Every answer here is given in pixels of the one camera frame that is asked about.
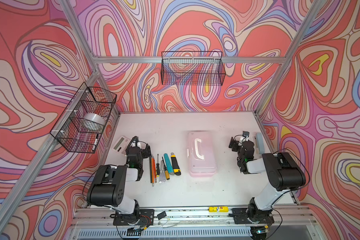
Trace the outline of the red sleeve hex key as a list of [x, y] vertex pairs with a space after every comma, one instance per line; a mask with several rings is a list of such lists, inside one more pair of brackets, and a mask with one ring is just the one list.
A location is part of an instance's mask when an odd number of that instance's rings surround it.
[[154, 157], [152, 157], [152, 165], [153, 165], [153, 175], [154, 175], [154, 184], [155, 184], [157, 182], [157, 176], [156, 176], [156, 161]]

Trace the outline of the pink plastic tool box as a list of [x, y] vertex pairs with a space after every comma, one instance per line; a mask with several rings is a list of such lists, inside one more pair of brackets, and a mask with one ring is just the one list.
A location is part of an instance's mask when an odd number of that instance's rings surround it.
[[210, 132], [188, 133], [187, 150], [189, 173], [192, 177], [211, 177], [217, 172], [213, 138]]

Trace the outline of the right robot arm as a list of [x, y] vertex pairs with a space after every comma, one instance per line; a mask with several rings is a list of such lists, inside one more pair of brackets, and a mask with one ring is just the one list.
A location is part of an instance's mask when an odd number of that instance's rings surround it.
[[265, 153], [255, 159], [255, 144], [243, 136], [239, 140], [232, 137], [229, 148], [238, 154], [237, 165], [241, 173], [266, 173], [268, 177], [267, 185], [248, 205], [246, 216], [251, 222], [269, 216], [284, 194], [302, 188], [307, 182], [305, 173], [289, 153]]

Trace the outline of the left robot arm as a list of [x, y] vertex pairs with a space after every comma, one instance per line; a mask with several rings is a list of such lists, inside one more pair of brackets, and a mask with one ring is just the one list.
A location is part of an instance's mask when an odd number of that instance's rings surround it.
[[126, 148], [124, 165], [102, 165], [95, 172], [86, 195], [89, 205], [108, 207], [124, 216], [140, 215], [137, 200], [125, 195], [126, 182], [138, 182], [144, 174], [144, 159], [151, 157], [150, 146], [135, 136]]

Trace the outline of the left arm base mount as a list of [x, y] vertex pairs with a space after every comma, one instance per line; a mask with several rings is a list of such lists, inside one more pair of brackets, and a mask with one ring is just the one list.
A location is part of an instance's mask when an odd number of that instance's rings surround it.
[[154, 209], [135, 210], [131, 215], [121, 215], [118, 212], [110, 215], [114, 226], [149, 227], [154, 223]]

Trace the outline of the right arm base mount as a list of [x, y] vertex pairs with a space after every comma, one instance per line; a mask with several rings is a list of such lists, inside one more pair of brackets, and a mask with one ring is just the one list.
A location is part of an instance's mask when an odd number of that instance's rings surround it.
[[272, 211], [261, 211], [250, 208], [234, 208], [229, 217], [234, 219], [235, 224], [265, 224], [272, 225], [275, 220]]

